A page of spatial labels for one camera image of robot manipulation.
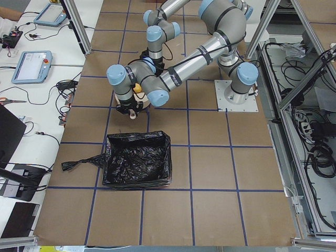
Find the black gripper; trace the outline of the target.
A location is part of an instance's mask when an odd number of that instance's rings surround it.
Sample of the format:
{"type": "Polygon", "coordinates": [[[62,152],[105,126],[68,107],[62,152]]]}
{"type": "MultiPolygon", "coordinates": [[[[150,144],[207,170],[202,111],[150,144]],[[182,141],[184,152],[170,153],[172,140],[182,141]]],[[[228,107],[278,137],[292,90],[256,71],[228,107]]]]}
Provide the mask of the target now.
{"type": "Polygon", "coordinates": [[[148,49],[141,53],[140,59],[148,63],[151,68],[155,69],[156,76],[159,76],[164,71],[165,63],[163,62],[163,58],[152,59],[148,49]]]}
{"type": "Polygon", "coordinates": [[[120,103],[116,106],[116,109],[121,114],[128,114],[130,116],[138,115],[143,109],[143,102],[136,101],[135,98],[130,98],[128,100],[120,100],[120,103]]]}

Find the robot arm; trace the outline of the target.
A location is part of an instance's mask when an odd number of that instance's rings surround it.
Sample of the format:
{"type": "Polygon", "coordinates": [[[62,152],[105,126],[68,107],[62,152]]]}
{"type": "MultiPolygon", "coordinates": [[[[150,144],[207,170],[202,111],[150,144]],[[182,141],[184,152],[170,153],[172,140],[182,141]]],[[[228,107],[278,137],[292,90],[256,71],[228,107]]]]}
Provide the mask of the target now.
{"type": "Polygon", "coordinates": [[[202,1],[198,16],[205,23],[211,38],[198,46],[186,59],[167,69],[163,64],[162,45],[180,34],[176,22],[167,19],[187,1],[165,1],[156,10],[147,10],[143,21],[147,24],[147,56],[128,65],[112,65],[107,78],[119,102],[116,109],[134,119],[143,110],[143,102],[135,98],[139,85],[149,103],[160,107],[169,100],[169,93],[202,68],[216,61],[232,82],[225,90],[226,100],[242,104],[251,86],[257,81],[258,69],[242,60],[237,45],[244,40],[247,19],[253,8],[245,1],[202,1]]]}
{"type": "Polygon", "coordinates": [[[187,3],[188,1],[184,0],[169,0],[162,3],[156,10],[147,10],[144,13],[143,21],[148,26],[146,30],[148,46],[144,57],[152,59],[153,66],[156,68],[156,76],[164,71],[162,45],[177,37],[181,32],[178,23],[170,23],[167,19],[187,3]]]}

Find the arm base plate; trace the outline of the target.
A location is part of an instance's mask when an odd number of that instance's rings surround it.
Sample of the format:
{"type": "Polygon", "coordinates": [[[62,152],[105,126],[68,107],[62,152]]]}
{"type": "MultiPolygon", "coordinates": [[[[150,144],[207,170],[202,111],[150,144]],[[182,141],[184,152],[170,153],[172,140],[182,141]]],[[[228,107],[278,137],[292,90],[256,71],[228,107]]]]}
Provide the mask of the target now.
{"type": "Polygon", "coordinates": [[[249,93],[235,93],[231,86],[231,80],[215,80],[217,107],[219,112],[258,112],[256,96],[253,88],[249,93]]]}

